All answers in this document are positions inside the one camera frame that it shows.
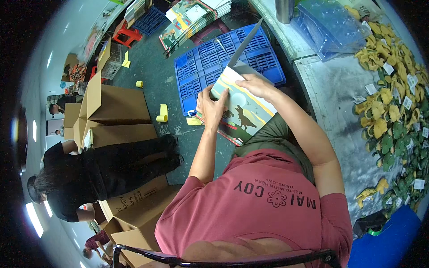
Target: blue plastic crate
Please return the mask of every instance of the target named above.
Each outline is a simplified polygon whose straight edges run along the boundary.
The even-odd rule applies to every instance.
[[[255,24],[218,36],[225,51],[214,39],[184,53],[174,60],[180,104],[184,116],[196,107],[197,95],[214,84]],[[262,27],[239,58],[276,86],[286,83],[283,70]]]
[[[143,16],[136,20],[132,27],[149,36],[166,21],[167,17],[165,14],[153,6]]]

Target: blue tray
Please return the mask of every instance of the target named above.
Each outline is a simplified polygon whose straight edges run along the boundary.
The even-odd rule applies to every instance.
[[[136,20],[132,27],[149,36],[166,21],[167,17],[165,14],[153,6],[143,14],[143,16]]]
[[[174,60],[180,104],[184,116],[196,107],[197,95],[214,84],[255,25],[248,25],[218,36],[225,51],[214,39],[184,53]],[[283,70],[262,27],[239,58],[276,86],[286,83]]]

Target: black pants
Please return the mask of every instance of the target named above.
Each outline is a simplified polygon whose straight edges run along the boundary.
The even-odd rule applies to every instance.
[[[180,165],[172,135],[160,138],[108,145],[84,152],[97,198],[106,200],[133,191],[153,178],[173,171]],[[146,164],[136,164],[146,156],[166,152],[167,156]]]

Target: yellow sticky note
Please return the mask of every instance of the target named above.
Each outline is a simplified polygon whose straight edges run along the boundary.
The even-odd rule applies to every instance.
[[[201,126],[202,121],[196,117],[187,117],[186,123],[191,126]]]
[[[122,66],[129,68],[130,63],[131,63],[131,61],[128,60],[128,51],[127,51],[127,52],[125,52],[125,59],[124,59],[124,62],[122,63]]]
[[[168,120],[168,108],[167,104],[161,104],[161,113],[157,116],[157,122],[167,122]]]

